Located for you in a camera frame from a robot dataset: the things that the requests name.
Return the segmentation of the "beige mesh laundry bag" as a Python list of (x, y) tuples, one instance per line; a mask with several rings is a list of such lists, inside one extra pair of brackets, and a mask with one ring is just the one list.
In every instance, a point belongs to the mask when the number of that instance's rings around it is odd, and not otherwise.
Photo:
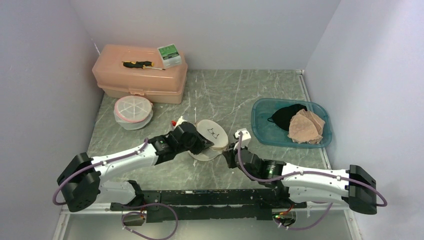
[(199, 154), (188, 154), (197, 161), (207, 162), (215, 159), (227, 149), (229, 138), (225, 130), (216, 122), (208, 119), (200, 120), (195, 124), (197, 131), (211, 141), (213, 145)]

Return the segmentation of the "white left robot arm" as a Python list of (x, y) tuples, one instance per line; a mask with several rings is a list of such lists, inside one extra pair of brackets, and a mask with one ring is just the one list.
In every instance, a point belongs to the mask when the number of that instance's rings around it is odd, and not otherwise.
[(66, 205), (71, 212), (79, 212), (104, 198), (137, 210), (144, 203), (140, 186), (135, 181), (118, 183), (111, 179), (171, 161), (184, 152), (198, 155), (213, 144), (195, 125), (184, 121), (167, 134), (145, 138), (141, 145), (121, 152), (94, 157), (86, 152), (79, 153), (57, 178), (58, 188), (52, 202), (57, 206)]

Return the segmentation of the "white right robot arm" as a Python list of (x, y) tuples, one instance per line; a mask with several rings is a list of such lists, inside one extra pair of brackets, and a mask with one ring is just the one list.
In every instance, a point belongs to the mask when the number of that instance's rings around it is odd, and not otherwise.
[(292, 203), (336, 203), (360, 214), (375, 215), (380, 206), (376, 180), (358, 165), (342, 170), (301, 167), (262, 159), (246, 147), (230, 148), (223, 156), (230, 169), (238, 168), (251, 181), (278, 189), (275, 200), (282, 208)]

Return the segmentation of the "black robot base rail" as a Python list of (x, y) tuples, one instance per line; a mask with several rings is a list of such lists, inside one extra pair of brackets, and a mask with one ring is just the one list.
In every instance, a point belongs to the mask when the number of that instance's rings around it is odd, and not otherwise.
[(113, 202), (111, 211), (146, 211), (148, 223), (175, 219), (256, 219), (269, 221), (278, 210), (304, 209), (305, 202), (294, 203), (282, 190), (270, 188), (224, 190), (146, 190), (142, 200), (129, 205)]

